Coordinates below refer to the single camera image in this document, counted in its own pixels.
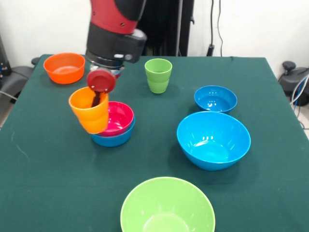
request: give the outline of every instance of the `cup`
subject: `cup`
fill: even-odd
[[[91,107],[94,96],[91,88],[84,87],[69,98],[72,111],[89,134],[98,134],[108,126],[108,94],[100,93],[100,103]]]
[[[145,63],[147,82],[153,93],[164,93],[169,85],[173,65],[167,59],[155,58]]]

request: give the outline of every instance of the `blue bowl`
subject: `blue bowl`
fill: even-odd
[[[129,140],[133,132],[134,124],[135,124],[135,117],[133,118],[133,122],[126,130],[126,132],[120,135],[113,137],[103,137],[98,134],[92,134],[91,138],[96,144],[99,144],[100,146],[106,146],[106,147],[119,146]]]
[[[246,155],[251,144],[250,134],[241,122],[207,111],[184,118],[177,128],[177,138],[188,159],[208,171],[232,166]]]
[[[204,86],[194,94],[194,100],[201,110],[230,112],[237,105],[236,95],[221,86]]]

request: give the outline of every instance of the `green cup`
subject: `green cup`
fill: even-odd
[[[145,63],[147,82],[153,93],[164,93],[169,85],[173,65],[167,59],[151,59]]]

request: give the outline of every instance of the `table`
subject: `table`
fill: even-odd
[[[173,72],[161,95],[147,86],[143,65],[151,57],[126,64],[110,100],[128,103],[137,121],[132,138],[115,148],[93,143],[68,105],[85,77],[54,84],[46,58],[0,131],[1,231],[120,232],[125,197],[158,176],[198,186],[214,208],[216,232],[308,231],[309,142],[264,58],[169,57]],[[230,114],[252,138],[239,163],[217,172],[194,166],[176,138],[204,85],[235,92]]]

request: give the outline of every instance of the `plastic bowl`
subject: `plastic bowl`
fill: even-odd
[[[102,137],[98,134],[92,134],[91,138],[96,144],[100,146],[106,146],[106,147],[119,146],[124,144],[126,141],[129,140],[129,138],[131,138],[134,125],[135,125],[135,117],[133,118],[133,122],[131,123],[127,131],[124,132],[123,134],[113,137]]]
[[[131,125],[134,112],[127,104],[110,101],[108,104],[109,121],[105,131],[99,133],[103,137],[117,136],[124,133]]]
[[[52,81],[71,84],[83,77],[85,58],[76,53],[60,53],[47,58],[43,66]]]
[[[188,159],[208,171],[232,166],[251,145],[246,127],[232,116],[218,112],[202,111],[187,116],[177,128],[177,138]]]
[[[236,95],[221,86],[204,86],[194,94],[194,100],[201,110],[230,112],[237,105]]]
[[[120,224],[122,232],[214,232],[215,215],[199,188],[174,177],[158,177],[128,194]]]

